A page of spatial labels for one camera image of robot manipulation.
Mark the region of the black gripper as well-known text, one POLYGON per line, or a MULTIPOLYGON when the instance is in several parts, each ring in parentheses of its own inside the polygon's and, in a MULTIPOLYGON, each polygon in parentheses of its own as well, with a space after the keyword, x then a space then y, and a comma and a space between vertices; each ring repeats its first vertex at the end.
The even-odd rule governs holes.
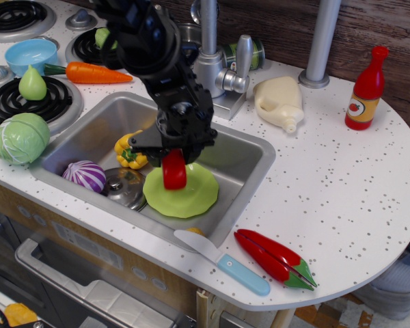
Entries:
POLYGON ((153 95, 156 125, 128 139, 132 153, 142 153, 153 167, 160 167, 168 150, 181 149, 184 163, 193 163, 205 147, 213 146, 217 131, 210 92, 202 87, 177 88, 153 95))

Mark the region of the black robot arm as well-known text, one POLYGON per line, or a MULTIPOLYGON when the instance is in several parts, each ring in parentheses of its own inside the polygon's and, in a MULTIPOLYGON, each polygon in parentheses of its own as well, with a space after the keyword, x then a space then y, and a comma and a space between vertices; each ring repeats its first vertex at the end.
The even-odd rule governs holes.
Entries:
POLYGON ((217 137, 211 126, 210 92, 196 82, 191 69, 195 51, 182 43, 170 15, 150 1, 95 1, 94 5, 110 32, 102 52, 117 42, 122 67, 143 82, 157 105, 154 125, 129 139, 131 151, 146 155, 155 167, 176 149, 186 164, 194 162, 217 137))

